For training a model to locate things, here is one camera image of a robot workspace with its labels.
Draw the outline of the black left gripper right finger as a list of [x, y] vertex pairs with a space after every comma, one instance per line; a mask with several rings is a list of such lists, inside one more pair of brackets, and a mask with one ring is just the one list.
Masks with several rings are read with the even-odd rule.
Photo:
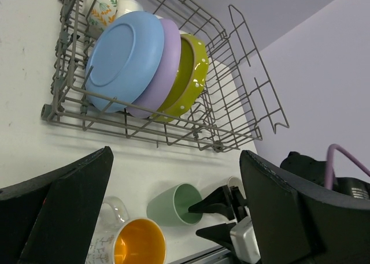
[[369, 263], [369, 201], [326, 189], [249, 150], [239, 159], [262, 263]]

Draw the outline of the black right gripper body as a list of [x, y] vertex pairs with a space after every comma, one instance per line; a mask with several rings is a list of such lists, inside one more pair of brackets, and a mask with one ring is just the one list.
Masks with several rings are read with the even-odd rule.
[[230, 191], [232, 197], [231, 199], [232, 209], [234, 211], [235, 218], [237, 221], [241, 221], [248, 216], [246, 210], [247, 200], [243, 197], [238, 187], [231, 186]]

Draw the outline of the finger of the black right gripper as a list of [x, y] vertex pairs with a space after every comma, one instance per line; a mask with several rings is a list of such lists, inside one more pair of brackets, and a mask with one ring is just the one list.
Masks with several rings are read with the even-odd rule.
[[232, 244], [230, 231], [235, 225], [235, 222], [213, 225], [198, 229], [195, 234], [198, 237], [215, 242], [228, 250], [233, 250], [234, 246]]
[[189, 213], [221, 214], [229, 221], [234, 219], [231, 191], [227, 185], [216, 188], [205, 199], [190, 206]]

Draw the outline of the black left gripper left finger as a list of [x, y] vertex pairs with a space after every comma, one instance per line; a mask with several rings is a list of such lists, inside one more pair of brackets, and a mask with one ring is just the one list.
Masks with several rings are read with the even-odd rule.
[[1, 263], [84, 263], [112, 165], [106, 146], [1, 188]]

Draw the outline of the green cup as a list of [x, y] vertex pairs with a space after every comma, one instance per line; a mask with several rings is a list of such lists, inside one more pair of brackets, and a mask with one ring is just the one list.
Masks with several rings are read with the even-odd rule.
[[191, 226], [200, 222], [201, 213], [190, 213], [188, 208], [202, 200], [197, 188], [183, 183], [153, 198], [147, 205], [146, 215], [159, 226]]

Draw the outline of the floral mug orange inside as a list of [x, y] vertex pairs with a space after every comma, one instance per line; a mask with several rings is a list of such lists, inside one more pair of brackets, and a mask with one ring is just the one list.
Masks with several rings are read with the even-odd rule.
[[107, 196], [103, 204], [114, 220], [100, 218], [85, 263], [165, 263], [167, 245], [161, 228], [151, 219], [130, 219], [121, 199]]

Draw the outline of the lilac plastic plate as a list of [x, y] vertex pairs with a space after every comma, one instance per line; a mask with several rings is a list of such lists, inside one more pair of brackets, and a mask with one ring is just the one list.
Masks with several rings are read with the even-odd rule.
[[164, 49], [157, 71], [145, 91], [127, 107], [127, 112], [136, 118], [147, 118], [152, 115], [166, 100], [175, 82], [180, 55], [180, 31], [174, 21], [161, 18], [164, 30]]

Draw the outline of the green polka-dot plate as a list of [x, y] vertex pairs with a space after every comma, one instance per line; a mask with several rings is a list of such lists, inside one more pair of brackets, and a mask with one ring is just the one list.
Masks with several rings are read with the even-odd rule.
[[204, 90], [209, 58], [204, 42], [190, 34], [181, 35], [180, 64], [175, 82], [164, 103], [151, 117], [158, 122], [171, 122], [187, 113]]

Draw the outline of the blue plastic plate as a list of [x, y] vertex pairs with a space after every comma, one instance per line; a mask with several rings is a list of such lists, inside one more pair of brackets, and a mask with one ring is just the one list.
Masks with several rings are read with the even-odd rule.
[[117, 18], [96, 41], [86, 65], [87, 99], [98, 110], [121, 111], [147, 88], [164, 50], [164, 29], [148, 12]]

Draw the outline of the white bowl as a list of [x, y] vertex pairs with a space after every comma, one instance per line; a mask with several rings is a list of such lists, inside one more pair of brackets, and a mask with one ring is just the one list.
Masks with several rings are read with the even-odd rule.
[[119, 0], [115, 18], [130, 12], [144, 11], [143, 6], [136, 0]]

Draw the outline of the floral painted bowl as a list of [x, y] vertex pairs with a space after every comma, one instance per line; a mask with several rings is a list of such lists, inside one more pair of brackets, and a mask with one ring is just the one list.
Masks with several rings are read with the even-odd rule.
[[94, 38], [101, 33], [115, 20], [118, 0], [84, 0], [82, 13], [89, 24], [88, 31]]

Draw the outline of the cream white mug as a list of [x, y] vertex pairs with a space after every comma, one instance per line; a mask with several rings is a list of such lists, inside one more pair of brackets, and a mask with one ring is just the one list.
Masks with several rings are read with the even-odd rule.
[[229, 187], [238, 187], [240, 190], [243, 189], [243, 183], [242, 180], [238, 177], [232, 176], [228, 179], [227, 185]]

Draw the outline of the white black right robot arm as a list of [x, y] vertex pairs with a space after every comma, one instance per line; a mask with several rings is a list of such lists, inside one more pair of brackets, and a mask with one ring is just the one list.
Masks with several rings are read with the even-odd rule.
[[222, 186], [189, 208], [228, 223], [197, 236], [249, 263], [369, 262], [369, 184], [335, 177], [337, 149], [331, 145], [325, 161], [291, 152], [280, 166], [242, 151], [244, 190]]

